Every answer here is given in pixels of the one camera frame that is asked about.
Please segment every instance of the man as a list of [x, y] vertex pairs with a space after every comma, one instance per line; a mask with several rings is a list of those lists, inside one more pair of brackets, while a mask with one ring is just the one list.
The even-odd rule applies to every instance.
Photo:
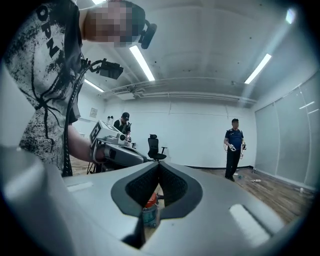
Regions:
[[[132, 43], [145, 26], [145, 11], [120, 0], [83, 10], [78, 9], [75, 0], [43, 2], [16, 32], [3, 64], [35, 109], [20, 147], [44, 163], [56, 165], [63, 176], [68, 176], [72, 172], [65, 152], [92, 161], [90, 141], [72, 126], [80, 117], [76, 99], [66, 120], [72, 84], [81, 71], [82, 40]], [[65, 124], [68, 145], [64, 142]], [[103, 149], [95, 159], [104, 159]]]
[[121, 118], [114, 122], [113, 126], [127, 136], [128, 142], [131, 142], [131, 124], [129, 123], [129, 113], [124, 112]]
[[228, 146], [227, 153], [226, 153], [226, 170], [225, 170], [225, 177], [228, 180], [234, 180], [234, 173], [237, 170], [238, 162], [240, 159], [241, 154], [241, 147], [243, 150], [246, 150], [246, 143], [244, 141], [244, 134], [241, 130], [238, 129], [239, 127], [239, 120], [233, 119], [232, 122], [232, 129], [227, 130], [224, 137], [224, 144]]

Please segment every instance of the office chair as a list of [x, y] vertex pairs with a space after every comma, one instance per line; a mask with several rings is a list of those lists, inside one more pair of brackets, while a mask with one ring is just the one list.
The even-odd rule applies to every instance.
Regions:
[[167, 147], [162, 146], [162, 152], [159, 152], [159, 140], [157, 139], [157, 135], [155, 134], [150, 134], [150, 138], [148, 138], [148, 143], [149, 143], [149, 152], [148, 156], [155, 161], [159, 162], [159, 160], [165, 159], [167, 156], [164, 153], [165, 149]]

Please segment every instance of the floor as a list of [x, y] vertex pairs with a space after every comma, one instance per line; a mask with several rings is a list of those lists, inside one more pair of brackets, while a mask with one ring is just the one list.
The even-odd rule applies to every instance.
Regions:
[[[87, 174], [87, 162], [71, 157], [71, 165], [74, 176]], [[224, 170], [201, 171], [222, 177], [225, 176]], [[261, 172], [254, 173], [249, 168], [240, 169], [237, 174], [233, 176], [235, 183], [276, 211], [285, 223], [302, 216], [308, 210], [314, 198], [314, 193], [310, 190], [304, 189], [303, 193], [300, 193], [300, 187]], [[261, 180], [261, 182], [251, 182], [252, 180]], [[163, 195], [160, 186], [157, 187], [156, 192]], [[159, 204], [160, 208], [164, 207], [164, 203], [161, 200]], [[147, 229], [146, 236], [149, 237], [153, 230]]]

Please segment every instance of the graphic t-shirt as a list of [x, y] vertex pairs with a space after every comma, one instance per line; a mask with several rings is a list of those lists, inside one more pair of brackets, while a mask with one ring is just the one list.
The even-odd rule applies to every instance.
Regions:
[[[4, 55], [10, 75], [35, 108], [20, 147], [60, 171], [64, 168], [67, 107], [81, 69], [81, 46], [76, 3], [56, 0], [30, 14]], [[75, 100], [69, 123], [79, 116]]]

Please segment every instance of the white ceiling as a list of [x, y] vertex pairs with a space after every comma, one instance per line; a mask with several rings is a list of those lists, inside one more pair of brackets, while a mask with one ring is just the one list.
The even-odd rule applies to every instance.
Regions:
[[[82, 51], [86, 58], [107, 58], [124, 68], [118, 80], [87, 73], [88, 80], [106, 91], [103, 98], [112, 89], [137, 85], [145, 93], [162, 96], [197, 92], [257, 100], [310, 51], [302, 32], [286, 23], [287, 9], [270, 1], [132, 2], [144, 8], [150, 23], [157, 24], [149, 48], [140, 48], [155, 81], [147, 80], [128, 47], [84, 41]], [[80, 9], [94, 6], [92, 0], [78, 0], [77, 4]], [[270, 62], [251, 84], [244, 84], [267, 53], [272, 55]]]

